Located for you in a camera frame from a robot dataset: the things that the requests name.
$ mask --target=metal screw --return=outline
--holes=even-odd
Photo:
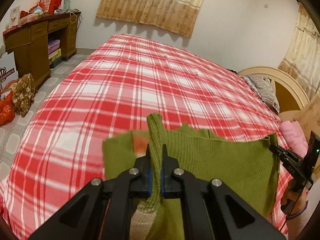
[[[174,174],[180,176],[180,175],[182,175],[184,173],[184,170],[180,169],[180,168],[176,168],[173,172],[174,172]]]
[[[139,170],[138,170],[137,168],[131,168],[131,169],[129,170],[129,173],[130,173],[131,175],[137,175],[137,174],[139,173]]]
[[[91,180],[91,184],[94,186],[99,186],[100,183],[101,183],[101,179],[99,179],[99,178],[94,178]]]
[[[214,185],[215,187],[220,187],[222,185],[222,181],[221,179],[213,179],[211,181],[212,185]]]

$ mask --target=person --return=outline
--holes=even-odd
[[[287,217],[287,227],[288,227],[288,239],[295,240],[302,229],[307,224],[309,218],[311,217],[310,210],[307,209],[307,191],[306,188],[298,192],[293,192],[292,189],[293,179],[289,181],[288,186],[281,198],[281,205],[287,203],[287,199],[296,201],[296,204],[291,212],[291,215]]]

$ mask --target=yellow box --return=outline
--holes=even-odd
[[[58,54],[49,59],[49,65],[52,64],[57,58],[61,57],[61,49],[58,49]]]

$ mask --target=desk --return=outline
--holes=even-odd
[[[77,18],[70,13],[52,15],[29,22],[4,34],[8,53],[14,52],[19,77],[31,73],[36,88],[50,77],[48,39],[60,40],[62,58],[68,60],[76,53]]]

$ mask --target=pink pillow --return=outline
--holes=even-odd
[[[305,157],[308,151],[308,144],[299,123],[286,121],[280,125],[279,129],[290,150],[294,151],[301,157]]]

